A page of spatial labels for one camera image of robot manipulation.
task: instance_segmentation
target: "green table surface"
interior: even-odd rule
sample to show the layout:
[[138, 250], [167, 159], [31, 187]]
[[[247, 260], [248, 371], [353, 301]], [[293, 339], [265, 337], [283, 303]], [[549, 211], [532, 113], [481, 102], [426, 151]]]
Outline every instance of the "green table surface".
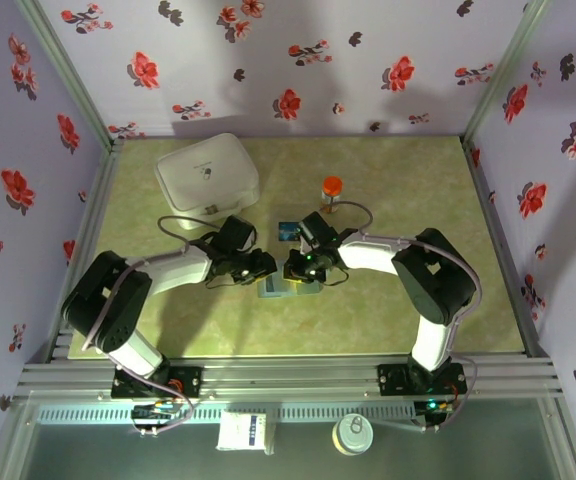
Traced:
[[[97, 252], [152, 255], [179, 246], [157, 218], [170, 208], [154, 175], [163, 155], [196, 140], [133, 140], [123, 147]], [[344, 181], [343, 198], [368, 206], [374, 235], [413, 236], [435, 227], [478, 272], [484, 299], [464, 320], [456, 349], [523, 349], [473, 181], [457, 137], [242, 139], [259, 171], [259, 202], [241, 212], [259, 231], [258, 246], [286, 258], [279, 221], [298, 221], [319, 206], [328, 175]], [[364, 223], [351, 206], [326, 215], [338, 229]], [[169, 228], [185, 233], [169, 224]], [[197, 238], [207, 229], [190, 232]], [[139, 331], [169, 357], [404, 353], [419, 315], [399, 279], [353, 270], [347, 283], [315, 295], [260, 299], [256, 286], [208, 290], [184, 285], [150, 297]], [[94, 358], [73, 338], [70, 358]]]

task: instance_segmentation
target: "can lid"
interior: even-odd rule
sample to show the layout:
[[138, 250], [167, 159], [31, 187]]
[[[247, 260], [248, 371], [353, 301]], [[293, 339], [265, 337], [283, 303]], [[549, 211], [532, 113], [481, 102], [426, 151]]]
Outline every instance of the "can lid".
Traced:
[[343, 448], [351, 453], [363, 453], [372, 445], [372, 425], [363, 415], [351, 413], [342, 418], [337, 435]]
[[323, 191], [326, 195], [335, 197], [341, 193], [343, 182], [339, 177], [326, 177], [324, 180]]

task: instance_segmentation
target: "light purple wall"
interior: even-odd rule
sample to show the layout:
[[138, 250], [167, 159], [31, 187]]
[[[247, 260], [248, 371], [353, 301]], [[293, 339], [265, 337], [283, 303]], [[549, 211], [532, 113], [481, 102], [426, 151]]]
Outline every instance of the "light purple wall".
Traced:
[[[25, 44], [29, 59], [11, 52], [11, 34]], [[19, 92], [13, 65], [24, 75]], [[36, 92], [26, 86], [28, 69], [35, 72], [30, 80]], [[62, 142], [58, 114], [75, 127], [78, 141], [64, 133], [74, 149]], [[22, 366], [48, 341], [67, 269], [64, 242], [76, 237], [84, 213], [78, 192], [88, 192], [100, 156], [100, 145], [16, 5], [0, 0], [0, 427], [5, 397], [14, 392]], [[14, 183], [15, 171], [25, 187], [19, 176]], [[15, 335], [15, 328], [23, 333]]]
[[[567, 75], [561, 70], [569, 54], [574, 72]], [[536, 78], [537, 69], [546, 71], [541, 80]], [[522, 100], [523, 85], [527, 89]], [[507, 98], [506, 93], [512, 87], [516, 90]], [[518, 112], [510, 123], [503, 109], [508, 100], [508, 116]], [[522, 279], [529, 276], [528, 283], [532, 279], [532, 289], [530, 285], [523, 286], [526, 301], [532, 307], [542, 345], [554, 359], [576, 425], [576, 129], [573, 132], [573, 127], [576, 127], [576, 1], [558, 0], [537, 29], [503, 98], [495, 103], [478, 131], [475, 146], [480, 150], [480, 173], [495, 191], [493, 208], [500, 217], [517, 271]], [[523, 200], [525, 218], [518, 196]]]
[[[496, 67], [526, 2], [263, 0], [250, 12], [242, 0], [170, 0], [168, 18], [158, 0], [99, 0], [93, 12], [87, 0], [40, 3], [108, 127], [195, 137], [463, 133], [490, 77], [485, 67]], [[227, 6], [237, 20], [226, 24]], [[245, 22], [245, 38], [230, 37], [226, 25]], [[137, 52], [152, 75], [127, 71]], [[409, 78], [400, 69], [405, 90], [393, 91], [384, 71], [403, 57], [414, 71]], [[461, 68], [466, 76], [457, 77]], [[287, 89], [300, 99], [296, 118], [275, 118], [273, 103]], [[335, 104], [345, 111], [335, 114]]]

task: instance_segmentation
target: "orange bottle cap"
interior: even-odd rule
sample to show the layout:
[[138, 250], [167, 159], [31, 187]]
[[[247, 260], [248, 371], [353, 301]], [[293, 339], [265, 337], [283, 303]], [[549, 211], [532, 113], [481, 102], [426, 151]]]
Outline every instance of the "orange bottle cap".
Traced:
[[326, 177], [324, 180], [323, 191], [326, 195], [331, 197], [336, 197], [341, 193], [341, 187], [343, 187], [343, 182], [339, 177]]

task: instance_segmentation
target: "small bottle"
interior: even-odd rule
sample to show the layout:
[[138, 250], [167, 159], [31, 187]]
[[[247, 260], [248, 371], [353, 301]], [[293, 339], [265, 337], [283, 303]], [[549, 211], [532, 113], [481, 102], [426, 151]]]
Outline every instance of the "small bottle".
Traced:
[[321, 188], [321, 206], [323, 212], [333, 213], [337, 211], [338, 205], [327, 206], [331, 203], [338, 202], [341, 199], [341, 188], [343, 183], [339, 177], [326, 177]]

